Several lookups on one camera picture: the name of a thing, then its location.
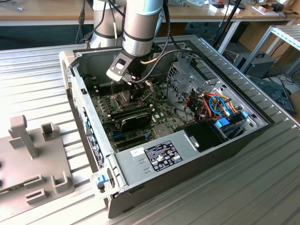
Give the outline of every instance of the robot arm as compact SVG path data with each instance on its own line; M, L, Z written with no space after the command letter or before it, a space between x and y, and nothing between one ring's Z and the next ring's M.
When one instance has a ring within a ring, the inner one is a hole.
M101 9L102 6L102 9L100 10L102 15L102 13L104 13L104 2L109 3L110 1L102 0L102 2L100 2L99 0L95 0L94 4L95 2L97 2L97 9ZM115 0L112 2L121 5L121 8L125 6L125 0ZM127 73L128 67L133 62L139 61L139 59L143 56L150 53L153 38L155 37L162 21L162 6L164 0L127 0L126 2L126 16L122 39L122 47L124 50L118 55L106 74L114 81L118 82L123 79L130 84L130 81L135 77ZM107 4L106 10L110 10L109 4ZM97 14L95 15L95 20L99 20L99 18L101 18L100 13L97 13L96 10L95 14ZM111 36L112 29L107 28L113 24L112 19L109 18L112 14L109 12L106 12L106 14L107 17L104 17L105 20L103 21L103 24L99 26L96 30L97 32L94 34L95 36L92 38L91 47L95 47L94 43L97 36L100 37L99 39L102 38L101 47L112 46L112 44L110 44L112 42L108 42L105 38L110 37L115 40L114 36ZM117 27L119 27L118 24L121 23L119 19L120 14L117 16L116 13L115 15Z

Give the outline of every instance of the electronic equipment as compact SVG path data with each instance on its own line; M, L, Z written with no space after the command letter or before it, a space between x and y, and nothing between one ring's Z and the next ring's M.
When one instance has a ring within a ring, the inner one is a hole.
M120 47L68 52L67 92L90 145L92 186L109 218L232 157L274 123L190 41L178 45L196 54L169 51L133 84L106 75Z
M234 61L234 65L237 69L242 68L250 54L251 52L244 52L237 56L236 60ZM270 57L267 53L259 51L258 54L253 58L249 67L246 69L245 74L262 79L275 64L275 62L275 59Z
M284 83L280 85L271 81L266 81L255 77L249 78L267 95L269 95L275 102L280 104L289 114L291 114L292 116L296 114L289 98L290 94L285 88Z

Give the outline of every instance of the aluminum extrusion table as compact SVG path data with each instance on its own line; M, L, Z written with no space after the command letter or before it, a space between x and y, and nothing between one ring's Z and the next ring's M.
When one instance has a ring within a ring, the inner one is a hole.
M276 35L277 38L275 41L271 44L271 46L267 50L267 54L269 54L272 49L275 47L275 45L278 43L278 41L281 39L288 43L289 45L296 48L298 51L300 51L300 26L270 26L262 39L259 41L255 49L250 54L249 58L246 60L244 65L241 67L241 72L245 72L248 66L250 65L253 58L256 56L258 51L261 49L261 47L266 43L268 38L272 35ZM297 59L296 62L287 70L287 74L290 74L295 67L300 63L300 58Z
M0 52L0 135L7 135L10 113L24 114L28 127L52 121L60 127L75 191L2 224L282 224L300 219L299 123L196 36L192 41L252 98L276 124L238 155L158 195L114 219L103 201L94 197L91 169L70 111L58 53L85 48L57 46ZM207 76L212 73L199 63Z

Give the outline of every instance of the metal frame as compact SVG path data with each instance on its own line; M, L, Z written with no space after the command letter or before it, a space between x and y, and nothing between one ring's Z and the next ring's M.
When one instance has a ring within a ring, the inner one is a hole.
M278 43L279 40L283 40L289 45L296 48L298 51L300 51L300 26L294 25L294 26L270 26L267 30L267 32L264 34L262 39L259 41L255 49L250 54L249 58L246 60L242 68L240 69L241 72L245 72L248 66L250 65L252 59L256 56L257 52L261 49L261 47L266 43L268 38L275 34L277 38L272 43L272 45L268 48L267 53L270 53L272 49L275 47L275 45ZM300 58L287 70L287 74L292 72L292 70L298 65L300 62Z

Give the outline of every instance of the yellow wire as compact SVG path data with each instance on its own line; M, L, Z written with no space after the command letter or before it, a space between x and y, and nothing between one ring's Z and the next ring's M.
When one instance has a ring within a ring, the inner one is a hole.
M226 100L229 99L228 97L226 97L226 96L224 96L224 95L208 95L208 96L211 96L211 97L213 97L213 96L219 96L219 97L225 98ZM231 105L231 107L232 107L231 110L232 110L234 113L238 113L238 111L234 108L233 103L232 103L231 101L229 101L229 103L230 103L230 105Z

